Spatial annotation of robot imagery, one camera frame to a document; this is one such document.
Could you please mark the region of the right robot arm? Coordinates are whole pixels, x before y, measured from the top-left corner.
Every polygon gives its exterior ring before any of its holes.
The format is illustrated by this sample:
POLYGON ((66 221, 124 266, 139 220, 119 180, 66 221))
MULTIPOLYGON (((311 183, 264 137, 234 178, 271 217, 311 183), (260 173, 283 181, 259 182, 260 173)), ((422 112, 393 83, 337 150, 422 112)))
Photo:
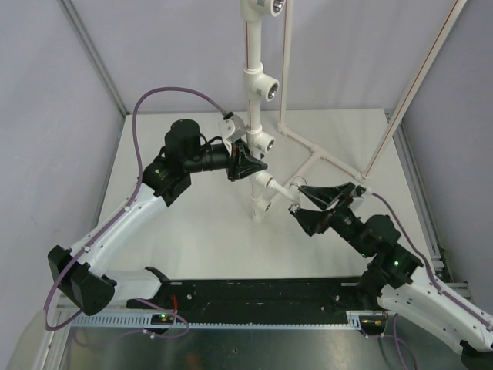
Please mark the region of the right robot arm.
POLYGON ((301 185, 298 190, 317 206, 316 210, 298 203, 290 207, 306 234, 331 229, 369 259, 355 291, 361 307, 379 305, 413 322, 458 353, 468 369, 492 367, 491 314, 436 276, 430 261, 413 244, 400 244, 408 235, 394 211, 362 221, 351 206, 369 191, 351 182, 336 187, 301 185))

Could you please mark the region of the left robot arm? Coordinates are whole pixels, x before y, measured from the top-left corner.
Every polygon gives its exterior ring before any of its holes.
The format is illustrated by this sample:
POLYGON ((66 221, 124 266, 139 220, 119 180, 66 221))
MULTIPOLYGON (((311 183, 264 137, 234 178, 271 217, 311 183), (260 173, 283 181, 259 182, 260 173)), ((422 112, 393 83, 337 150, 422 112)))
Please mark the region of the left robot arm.
POLYGON ((243 141, 247 130, 241 118, 232 115, 219 128, 217 143, 207 141, 194 120, 174 122, 159 154, 139 169, 136 188, 120 209, 69 249, 50 250, 49 266, 57 287, 82 313, 95 315, 113 302, 138 298, 155 308, 169 302, 171 290, 156 268, 110 271, 109 265, 134 234, 190 187, 192 174, 225 170, 228 180, 235 181, 267 168, 243 141))

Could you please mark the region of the white PVC pipe frame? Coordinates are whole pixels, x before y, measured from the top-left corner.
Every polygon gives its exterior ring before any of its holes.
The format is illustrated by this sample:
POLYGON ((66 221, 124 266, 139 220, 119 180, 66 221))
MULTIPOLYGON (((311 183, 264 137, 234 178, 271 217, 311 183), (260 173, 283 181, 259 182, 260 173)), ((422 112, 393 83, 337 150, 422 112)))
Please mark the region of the white PVC pipe frame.
POLYGON ((336 156, 330 154, 325 149, 317 146, 303 136, 290 130, 285 122, 284 116, 287 112, 287 95, 288 95, 288 80, 290 73, 290 58, 292 47, 293 34, 293 1, 241 1, 240 13, 244 22, 245 35, 245 64, 243 65, 243 84, 247 107, 247 125, 246 125, 246 140, 248 147, 256 156, 261 156, 269 153, 275 139, 270 134, 263 130, 260 123, 261 104, 263 101, 270 102, 274 98, 280 98, 280 118, 277 124, 277 131, 281 135, 293 140, 295 143, 309 150, 309 158, 299 167, 294 177, 301 175, 305 170, 309 169, 316 161, 323 160, 334 165, 339 170, 342 170, 350 177, 360 183, 365 182, 371 174, 376 163, 381 158, 384 150, 391 141, 391 137, 401 125, 402 119, 407 112, 410 104, 416 96, 424 78, 433 65, 438 53, 449 36, 451 30, 455 26, 459 16, 461 15, 466 1, 453 2, 447 17, 443 21, 438 34, 436 35, 432 45, 430 46, 427 55, 424 57, 420 68, 410 79, 407 87, 398 101, 397 107, 391 114, 390 121, 381 136, 381 139, 373 152, 371 159, 363 171, 359 171, 336 156), (281 80, 277 80, 268 76, 264 72, 264 66, 261 62, 262 49, 262 24, 263 18, 277 18, 284 15, 283 21, 283 51, 282 51, 282 69, 281 80))

